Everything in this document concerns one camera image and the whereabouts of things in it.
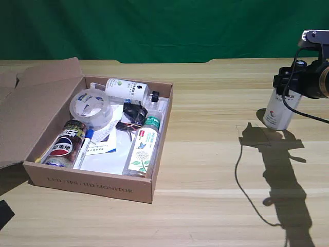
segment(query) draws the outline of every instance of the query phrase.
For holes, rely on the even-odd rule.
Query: blue marker cap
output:
[[[94,130],[93,129],[87,130],[86,138],[91,139],[93,137],[93,135],[94,135]]]

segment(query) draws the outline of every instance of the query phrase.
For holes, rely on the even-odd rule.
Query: pepsi can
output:
[[[44,164],[72,168],[86,136],[87,126],[77,120],[66,122]]]

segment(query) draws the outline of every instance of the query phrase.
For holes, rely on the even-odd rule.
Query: green curtain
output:
[[[175,63],[293,57],[304,29],[329,29],[329,0],[0,3],[0,59]]]

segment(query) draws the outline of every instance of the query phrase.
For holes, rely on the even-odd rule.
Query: tape roll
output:
[[[99,89],[86,89],[79,92],[71,100],[70,112],[74,119],[93,130],[105,127],[112,118],[108,96]]]

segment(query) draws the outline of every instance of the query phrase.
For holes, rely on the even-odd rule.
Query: open cardboard box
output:
[[[139,81],[169,98],[156,162],[145,178],[34,162],[71,119],[69,103],[73,96],[89,88],[91,82],[105,85],[107,80],[83,75],[77,58],[28,68],[20,74],[18,83],[15,73],[0,75],[0,168],[23,161],[36,186],[151,203],[172,105],[171,84]]]

